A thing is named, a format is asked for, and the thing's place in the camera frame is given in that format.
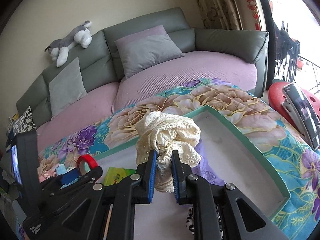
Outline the red hanging decoration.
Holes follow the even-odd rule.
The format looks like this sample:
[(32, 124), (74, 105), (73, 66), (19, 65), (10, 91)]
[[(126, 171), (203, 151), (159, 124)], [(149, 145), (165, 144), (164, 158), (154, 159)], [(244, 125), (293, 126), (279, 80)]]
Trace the red hanging decoration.
[(261, 31), (261, 24), (259, 18), (259, 11), (256, 0), (246, 0), (247, 7), (252, 13), (252, 17), (254, 18), (255, 29)]

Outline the red plastic stool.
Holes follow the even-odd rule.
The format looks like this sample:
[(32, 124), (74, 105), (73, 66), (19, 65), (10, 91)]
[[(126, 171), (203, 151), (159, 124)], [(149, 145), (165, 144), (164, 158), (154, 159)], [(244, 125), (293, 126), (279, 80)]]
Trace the red plastic stool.
[(303, 136), (313, 149), (319, 149), (319, 99), (296, 82), (276, 82), (268, 90), (269, 105)]

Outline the pink sofa seat cover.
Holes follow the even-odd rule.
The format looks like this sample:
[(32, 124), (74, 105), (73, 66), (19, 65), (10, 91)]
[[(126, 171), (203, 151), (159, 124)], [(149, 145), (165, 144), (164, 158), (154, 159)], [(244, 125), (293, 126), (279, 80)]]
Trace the pink sofa seat cover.
[(257, 83), (257, 73), (254, 64), (233, 55), (211, 51), (186, 53), (184, 57), (145, 69), (120, 83), (109, 83), (89, 92), (37, 129), (37, 148), (42, 151), (124, 107), (204, 77), (252, 90)]

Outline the grey sofa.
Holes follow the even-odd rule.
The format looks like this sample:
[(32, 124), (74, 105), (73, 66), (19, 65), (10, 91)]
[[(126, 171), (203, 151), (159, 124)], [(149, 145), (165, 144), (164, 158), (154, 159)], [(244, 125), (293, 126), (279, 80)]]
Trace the grey sofa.
[(18, 113), (31, 108), (37, 126), (53, 116), (49, 83), (73, 60), (79, 62), (87, 92), (126, 80), (193, 51), (223, 53), (242, 59), (250, 64), (249, 68), (229, 67), (213, 61), (211, 69), (256, 96), (261, 96), (265, 89), (268, 44), (265, 31), (192, 28), (178, 7), (139, 16), (96, 34), (89, 32), (89, 26), (89, 21), (80, 25), (68, 46), (63, 47), (56, 40), (47, 47), (52, 64), (17, 101)]

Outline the teal shallow cardboard box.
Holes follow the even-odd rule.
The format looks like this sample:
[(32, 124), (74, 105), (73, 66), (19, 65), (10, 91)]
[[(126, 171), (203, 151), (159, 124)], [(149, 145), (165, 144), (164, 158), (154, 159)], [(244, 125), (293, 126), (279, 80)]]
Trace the teal shallow cardboard box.
[[(210, 167), (233, 183), (269, 219), (279, 213), (291, 194), (271, 162), (233, 124), (204, 106), (186, 115), (201, 130)], [(190, 205), (178, 205), (172, 193), (154, 192), (150, 205), (136, 205), (134, 239), (193, 239), (186, 227)]]

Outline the patterned beige curtain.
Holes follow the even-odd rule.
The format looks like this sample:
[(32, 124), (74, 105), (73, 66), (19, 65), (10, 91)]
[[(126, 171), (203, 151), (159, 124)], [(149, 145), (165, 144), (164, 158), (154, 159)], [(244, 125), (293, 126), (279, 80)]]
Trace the patterned beige curtain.
[(241, 30), (235, 0), (196, 0), (206, 29)]

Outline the red tape roll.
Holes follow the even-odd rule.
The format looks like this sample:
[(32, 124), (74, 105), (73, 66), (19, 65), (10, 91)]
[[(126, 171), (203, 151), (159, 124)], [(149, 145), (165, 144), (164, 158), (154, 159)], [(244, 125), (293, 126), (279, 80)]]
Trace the red tape roll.
[(98, 164), (95, 161), (95, 159), (88, 154), (81, 155), (76, 161), (76, 168), (80, 171), (81, 175), (84, 175), (87, 173), (85, 169), (85, 165), (87, 165), (90, 170), (98, 167)]

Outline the phone on stool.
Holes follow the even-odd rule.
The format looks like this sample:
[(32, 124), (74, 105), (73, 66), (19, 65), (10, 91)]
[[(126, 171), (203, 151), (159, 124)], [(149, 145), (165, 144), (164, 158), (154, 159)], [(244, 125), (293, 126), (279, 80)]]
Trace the phone on stool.
[(282, 88), (285, 96), (282, 107), (293, 120), (307, 144), (316, 150), (319, 147), (319, 117), (306, 94), (295, 82)]

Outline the blue face mask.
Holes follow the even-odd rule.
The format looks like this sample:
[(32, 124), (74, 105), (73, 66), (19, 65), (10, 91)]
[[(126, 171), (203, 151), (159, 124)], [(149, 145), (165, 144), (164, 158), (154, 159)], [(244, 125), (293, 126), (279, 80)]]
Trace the blue face mask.
[(65, 165), (59, 164), (55, 171), (57, 176), (63, 175), (63, 178), (61, 179), (62, 189), (78, 182), (80, 177), (80, 172), (76, 167), (66, 168)]

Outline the black white patterned pillow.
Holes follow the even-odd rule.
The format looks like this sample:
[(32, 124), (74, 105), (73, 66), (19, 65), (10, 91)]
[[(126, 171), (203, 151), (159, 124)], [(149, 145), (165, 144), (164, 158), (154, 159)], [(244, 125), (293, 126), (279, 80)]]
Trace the black white patterned pillow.
[(37, 126), (33, 121), (32, 110), (30, 106), (28, 106), (25, 112), (17, 119), (12, 128), (14, 135), (37, 130)]

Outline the pink white fluffy cloth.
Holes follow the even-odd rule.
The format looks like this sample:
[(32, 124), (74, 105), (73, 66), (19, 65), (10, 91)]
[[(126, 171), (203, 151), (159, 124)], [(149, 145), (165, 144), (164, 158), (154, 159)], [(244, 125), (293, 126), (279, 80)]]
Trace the pink white fluffy cloth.
[(59, 164), (55, 164), (50, 169), (46, 170), (43, 165), (40, 165), (37, 168), (39, 182), (43, 182), (43, 181), (49, 179), (50, 177), (54, 178), (57, 174), (56, 169), (58, 168), (58, 166), (59, 166)]

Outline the black white leopard scrunchie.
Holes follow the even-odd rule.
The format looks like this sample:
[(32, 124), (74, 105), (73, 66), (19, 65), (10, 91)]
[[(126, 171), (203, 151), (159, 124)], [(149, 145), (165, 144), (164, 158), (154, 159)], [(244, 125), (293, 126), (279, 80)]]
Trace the black white leopard scrunchie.
[[(221, 237), (221, 239), (223, 239), (224, 233), (223, 233), (221, 216), (220, 216), (219, 209), (218, 209), (217, 205), (215, 206), (215, 208), (216, 208), (216, 213), (217, 213), (217, 217), (218, 217), (220, 237)], [(188, 214), (187, 214), (187, 219), (186, 219), (186, 227), (192, 234), (194, 234), (194, 209), (192, 206), (189, 207), (189, 209), (188, 209)]]

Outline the cream lace scrunchie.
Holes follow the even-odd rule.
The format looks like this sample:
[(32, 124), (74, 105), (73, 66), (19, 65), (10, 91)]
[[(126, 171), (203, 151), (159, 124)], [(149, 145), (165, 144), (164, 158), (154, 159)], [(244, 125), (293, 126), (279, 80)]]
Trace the cream lace scrunchie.
[(136, 164), (148, 161), (149, 152), (155, 150), (155, 189), (159, 192), (174, 191), (171, 156), (177, 151), (180, 161), (195, 167), (201, 156), (195, 150), (200, 141), (201, 130), (195, 122), (185, 116), (163, 112), (151, 112), (136, 123), (139, 139), (136, 143)]

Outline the grey left cushion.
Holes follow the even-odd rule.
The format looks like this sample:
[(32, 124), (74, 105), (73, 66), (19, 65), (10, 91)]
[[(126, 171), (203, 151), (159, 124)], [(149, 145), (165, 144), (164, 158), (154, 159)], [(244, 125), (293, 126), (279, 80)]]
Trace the grey left cushion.
[(76, 57), (49, 83), (52, 119), (87, 95)]

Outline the purple tissue pack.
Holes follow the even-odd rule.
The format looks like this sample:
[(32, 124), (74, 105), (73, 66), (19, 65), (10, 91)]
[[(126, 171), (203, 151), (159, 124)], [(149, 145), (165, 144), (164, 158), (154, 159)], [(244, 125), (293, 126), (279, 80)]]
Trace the purple tissue pack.
[(201, 156), (200, 162), (193, 167), (191, 170), (194, 174), (203, 177), (206, 179), (210, 184), (223, 186), (225, 181), (221, 179), (210, 167), (206, 152), (204, 149), (204, 142), (202, 139), (199, 140), (199, 143), (195, 146), (195, 151)]

